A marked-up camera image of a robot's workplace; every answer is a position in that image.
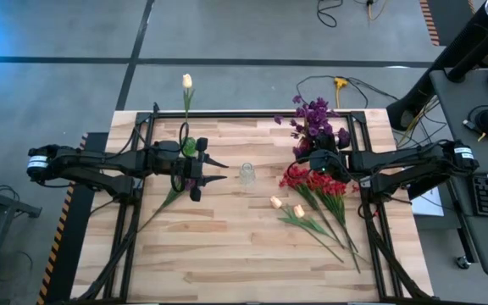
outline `concrete floor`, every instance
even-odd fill
[[[0,1],[0,56],[129,58],[147,0]],[[157,0],[141,58],[263,58],[358,61],[347,67],[138,65],[125,109],[179,109],[183,73],[197,88],[194,109],[290,108],[295,84],[308,75],[353,76],[403,96],[424,69],[385,68],[378,61],[429,62],[441,47],[430,43],[417,0],[391,0],[374,23],[363,6],[345,1],[333,14],[335,29],[321,25],[306,0]],[[88,131],[108,131],[125,64],[0,64],[0,184],[11,185],[39,219],[13,223],[0,255],[0,298],[31,304],[41,284],[64,194],[28,181],[27,151],[49,143],[76,146]],[[372,91],[370,108],[391,101]],[[305,98],[333,101],[327,80],[302,85]],[[357,91],[344,89],[344,108],[361,108]],[[443,120],[440,108],[431,117]],[[424,122],[429,133],[437,125]],[[450,137],[445,128],[434,139]],[[421,130],[416,140],[424,139]],[[488,276],[479,265],[452,264],[462,254],[453,230],[419,232],[435,294],[448,300],[488,302]],[[17,255],[24,251],[34,261]]]

